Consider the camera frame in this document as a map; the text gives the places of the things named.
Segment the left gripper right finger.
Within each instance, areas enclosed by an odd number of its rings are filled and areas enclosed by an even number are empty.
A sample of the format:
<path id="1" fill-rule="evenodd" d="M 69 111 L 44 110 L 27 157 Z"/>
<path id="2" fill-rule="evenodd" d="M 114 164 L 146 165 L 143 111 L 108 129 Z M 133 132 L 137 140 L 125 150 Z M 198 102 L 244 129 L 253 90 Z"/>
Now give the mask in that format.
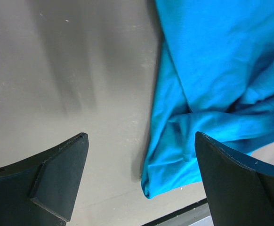
<path id="1" fill-rule="evenodd" d="M 274 226 L 274 165 L 201 132 L 195 152 L 214 225 Z"/>

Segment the blue t shirt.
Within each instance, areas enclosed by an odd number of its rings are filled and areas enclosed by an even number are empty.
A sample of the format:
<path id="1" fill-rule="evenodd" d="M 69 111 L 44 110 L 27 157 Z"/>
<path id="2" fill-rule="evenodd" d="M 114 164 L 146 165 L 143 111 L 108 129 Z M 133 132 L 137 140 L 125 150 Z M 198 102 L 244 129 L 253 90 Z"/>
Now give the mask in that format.
<path id="1" fill-rule="evenodd" d="M 274 142 L 274 0 L 158 0 L 161 60 L 141 188 L 201 181 L 195 135 L 245 154 Z"/>

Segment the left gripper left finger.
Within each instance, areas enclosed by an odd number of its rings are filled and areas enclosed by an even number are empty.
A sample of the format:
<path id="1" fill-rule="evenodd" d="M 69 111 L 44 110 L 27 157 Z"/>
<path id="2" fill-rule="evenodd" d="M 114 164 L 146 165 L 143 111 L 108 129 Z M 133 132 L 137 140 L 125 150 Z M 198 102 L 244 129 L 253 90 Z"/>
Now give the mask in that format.
<path id="1" fill-rule="evenodd" d="M 0 167 L 0 226 L 70 222 L 89 149 L 86 133 Z"/>

